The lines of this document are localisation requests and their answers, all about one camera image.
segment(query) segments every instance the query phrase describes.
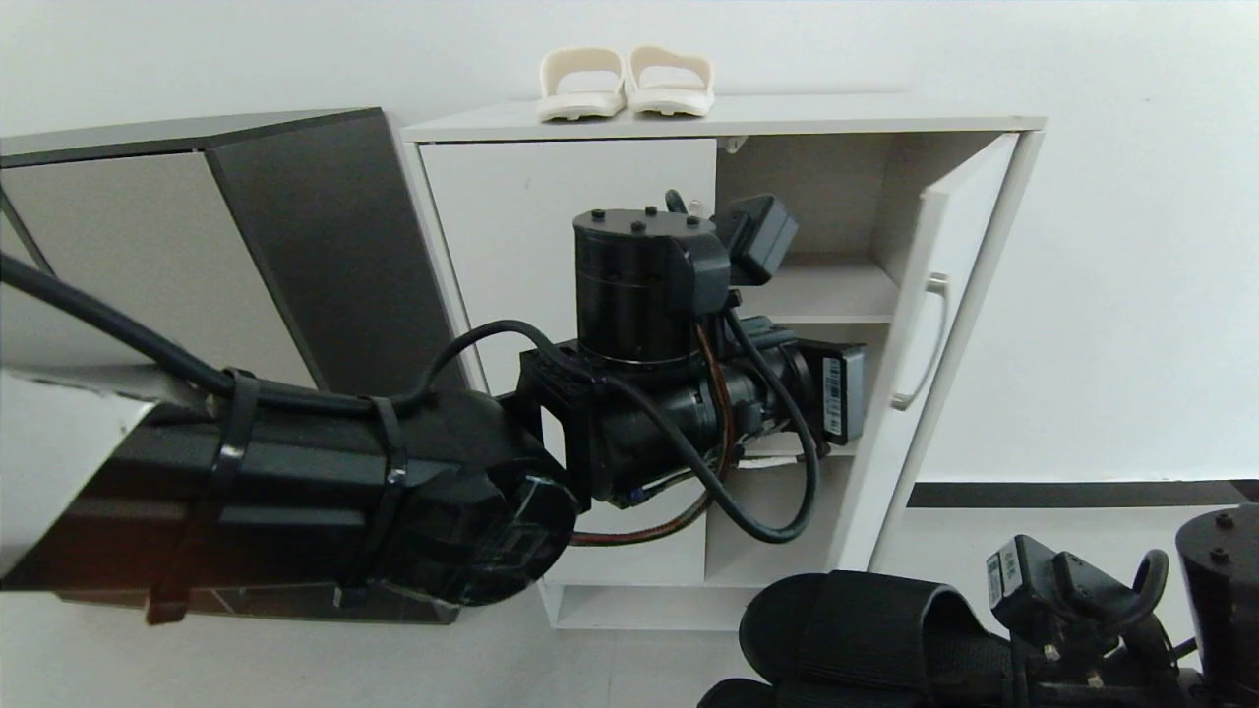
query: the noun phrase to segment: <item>barcode label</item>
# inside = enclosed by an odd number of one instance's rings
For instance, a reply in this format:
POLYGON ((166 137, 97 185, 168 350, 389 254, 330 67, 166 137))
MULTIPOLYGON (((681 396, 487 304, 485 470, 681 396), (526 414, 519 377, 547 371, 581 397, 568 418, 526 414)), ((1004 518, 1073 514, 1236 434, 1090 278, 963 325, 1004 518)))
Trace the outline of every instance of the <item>barcode label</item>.
POLYGON ((988 557, 988 607, 995 608, 1001 597, 1001 553, 993 553, 988 557))
POLYGON ((997 554, 1001 556, 1001 588, 1005 597, 1010 597, 1022 587, 1022 568, 1019 564, 1019 552, 1015 549, 1013 539, 1002 545, 997 554))
POLYGON ((838 359, 822 359, 822 427, 844 435, 844 372, 838 359))

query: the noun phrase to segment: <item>cabinet handle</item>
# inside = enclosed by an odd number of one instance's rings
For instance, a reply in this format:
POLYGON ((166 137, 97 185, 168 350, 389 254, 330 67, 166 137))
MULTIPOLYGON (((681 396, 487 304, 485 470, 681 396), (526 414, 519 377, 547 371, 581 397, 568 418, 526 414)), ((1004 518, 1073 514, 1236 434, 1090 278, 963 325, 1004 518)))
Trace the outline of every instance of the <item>cabinet handle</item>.
POLYGON ((918 385, 914 387, 914 392, 905 393, 893 393, 891 394, 891 407, 896 411, 908 411, 918 396, 927 388, 927 380, 932 377, 932 372, 935 370, 935 364, 940 360, 940 354, 944 353, 944 335, 948 334, 948 276, 944 273, 932 273, 927 278, 927 292, 932 295, 940 296, 940 329, 935 335, 935 350, 932 351, 932 358, 927 362, 927 369, 923 370, 922 378, 918 379, 918 385))

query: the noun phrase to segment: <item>slipper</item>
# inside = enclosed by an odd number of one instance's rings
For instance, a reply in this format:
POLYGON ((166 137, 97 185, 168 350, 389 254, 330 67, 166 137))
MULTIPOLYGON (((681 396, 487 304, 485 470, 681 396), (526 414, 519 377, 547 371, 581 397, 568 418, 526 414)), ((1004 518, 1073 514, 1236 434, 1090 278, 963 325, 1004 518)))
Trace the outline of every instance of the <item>slipper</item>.
POLYGON ((686 113, 706 116, 713 107, 713 64, 704 57, 675 54, 660 47, 640 47, 630 53, 630 83, 626 88, 630 110, 636 113, 686 113), (699 84, 647 83, 642 74, 651 67, 685 69, 699 77, 699 84))
POLYGON ((539 121, 575 121, 589 116, 609 118, 626 106, 624 62, 612 49, 556 49, 543 57, 539 74, 543 83, 543 97, 536 108, 539 121), (560 79, 579 72, 609 72, 616 76, 616 84, 604 89, 560 92, 560 79))
POLYGON ((696 708, 774 708, 774 687, 752 679, 725 679, 696 708))
POLYGON ((752 679, 725 679, 696 708, 920 708, 913 693, 865 690, 786 680, 777 687, 752 679))
POLYGON ((875 690, 909 704, 1000 703, 1011 675, 1008 641, 988 634, 956 590, 878 573, 771 585, 748 605, 739 645, 772 684, 875 690))

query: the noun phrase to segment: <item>floor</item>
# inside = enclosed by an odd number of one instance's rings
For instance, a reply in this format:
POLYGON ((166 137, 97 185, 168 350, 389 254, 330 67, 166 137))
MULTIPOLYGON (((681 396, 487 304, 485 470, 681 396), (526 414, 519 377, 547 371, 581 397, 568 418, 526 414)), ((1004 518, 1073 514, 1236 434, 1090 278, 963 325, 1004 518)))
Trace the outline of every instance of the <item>floor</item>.
MULTIPOLYGON (((1012 533, 1127 578, 1206 510, 912 510, 885 564, 954 583, 991 621, 982 558, 1012 533)), ((1178 568, 1160 616, 1173 639, 1192 632, 1178 568)), ((451 627, 190 617, 149 629, 131 610, 0 595, 0 670, 5 708, 689 708, 715 682, 752 675, 733 634, 558 632, 534 592, 451 627)))

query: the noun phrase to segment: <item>white slipper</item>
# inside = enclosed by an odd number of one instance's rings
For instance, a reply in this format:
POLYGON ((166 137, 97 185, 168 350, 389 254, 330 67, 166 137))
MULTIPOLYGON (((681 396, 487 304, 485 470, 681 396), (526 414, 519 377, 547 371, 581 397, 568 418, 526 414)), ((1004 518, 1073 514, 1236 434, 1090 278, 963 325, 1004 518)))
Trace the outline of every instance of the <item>white slipper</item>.
POLYGON ((540 68, 543 97, 538 101, 538 120, 568 118, 575 121, 587 116, 612 117, 626 106, 626 71, 621 55, 612 49, 585 47, 556 49, 543 58, 540 68), (559 82, 578 72, 611 72, 614 87, 560 92, 559 82))
POLYGON ((687 113, 706 116, 713 107, 713 64, 704 57, 675 54, 661 47, 640 47, 630 53, 630 82, 626 87, 630 110, 636 113, 655 112, 672 116, 687 113), (700 78, 700 84, 648 83, 642 74, 650 67, 686 69, 700 78))

